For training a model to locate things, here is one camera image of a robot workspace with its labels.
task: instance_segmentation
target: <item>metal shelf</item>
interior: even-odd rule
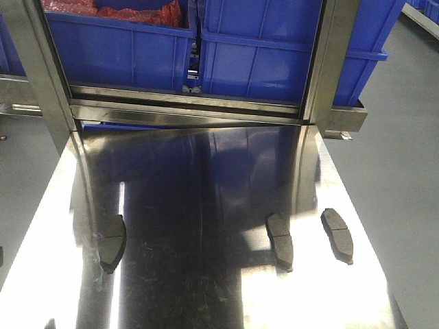
[[[403,13],[439,40],[439,25],[426,17],[421,11],[406,3],[403,8]]]

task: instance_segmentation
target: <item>stainless steel table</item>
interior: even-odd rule
[[[334,257],[334,208],[354,263]],[[289,219],[294,269],[265,220]],[[97,241],[123,215],[113,274]],[[316,127],[72,133],[0,292],[0,328],[406,328]]]

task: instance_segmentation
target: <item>blue plastic crate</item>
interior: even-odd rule
[[[334,104],[354,106],[386,52],[349,51]],[[277,101],[302,101],[311,45],[212,34],[202,30],[202,92]]]
[[[98,0],[97,4],[146,10],[169,2]],[[197,27],[194,0],[180,0],[180,7],[187,28],[59,12],[46,15],[68,80],[181,91]],[[4,73],[24,75],[2,18],[0,29]]]
[[[381,51],[405,0],[364,0],[350,49]],[[321,0],[199,0],[203,27],[210,33],[312,43]]]
[[[425,8],[425,0],[406,0],[406,2],[416,9],[424,9]]]
[[[425,3],[425,16],[439,24],[439,0],[427,0]]]

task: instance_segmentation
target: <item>stainless steel surface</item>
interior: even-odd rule
[[[351,141],[352,136],[348,132],[339,132],[338,130],[327,130],[324,132],[327,139],[338,139],[340,141]]]
[[[368,111],[362,106],[356,108],[333,106],[328,116],[326,130],[358,132],[367,116]]]
[[[23,115],[27,117],[42,117],[43,114],[38,106],[0,104],[0,114]]]
[[[351,266],[325,208],[351,231]],[[290,219],[292,273],[273,266],[273,212]],[[128,242],[107,275],[96,240],[116,214]],[[406,328],[316,127],[298,126],[75,133],[0,309],[1,328]]]
[[[59,153],[70,131],[69,86],[39,0],[3,0],[0,10]]]
[[[283,125],[297,125],[301,121],[288,117],[269,116],[270,113],[261,113],[251,110],[245,112],[227,112],[228,108],[210,110],[206,106],[200,108],[184,108],[182,104],[173,107],[172,103],[161,106],[143,105],[135,103],[115,103],[109,101],[95,101],[84,99],[72,99],[71,110],[73,117],[82,120],[119,121],[123,120],[153,120],[155,124],[171,125],[171,123],[184,122],[184,117],[192,118],[190,125],[199,122],[203,124],[206,119],[220,122],[218,119],[227,121],[249,121],[255,123],[271,123]],[[149,119],[146,114],[155,114]]]
[[[0,74],[0,102],[37,106],[34,91],[26,77]]]
[[[361,0],[323,1],[300,118],[322,134],[337,91]]]
[[[403,8],[403,13],[410,17],[414,22],[418,23],[426,31],[428,31],[432,36],[439,40],[439,25],[433,22],[431,19],[426,17],[422,12],[413,8],[411,5],[406,3]]]
[[[137,99],[150,101],[151,104],[179,103],[187,105],[202,105],[212,108],[230,108],[235,110],[257,110],[264,112],[277,112],[290,114],[296,117],[299,107],[287,102],[267,102],[260,99],[240,99],[238,97],[220,97],[203,94],[172,94],[169,90],[145,90],[129,87],[123,90],[121,87],[112,86],[77,86],[72,85],[73,97],[77,99],[93,99],[111,101],[111,99]]]
[[[0,75],[0,87],[4,88],[4,91],[0,88],[0,100],[14,104],[9,108],[8,114],[39,115],[36,107],[38,102],[25,77]],[[296,106],[281,103],[214,99],[208,95],[173,95],[92,86],[72,85],[71,90],[73,97],[76,97],[72,100],[72,115],[75,119],[81,120],[174,127],[230,127],[256,123],[303,124],[303,121],[295,119],[298,112]],[[367,110],[361,103],[355,108],[334,106],[329,113],[327,129],[357,132],[366,116]]]

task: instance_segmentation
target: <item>concrete floor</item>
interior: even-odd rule
[[[43,118],[0,116],[0,288],[59,156]]]
[[[401,17],[353,142],[327,146],[410,328],[439,328],[439,43]],[[0,286],[58,161],[45,123],[0,117]]]
[[[402,16],[361,95],[369,116],[329,153],[413,329],[439,328],[439,42]]]

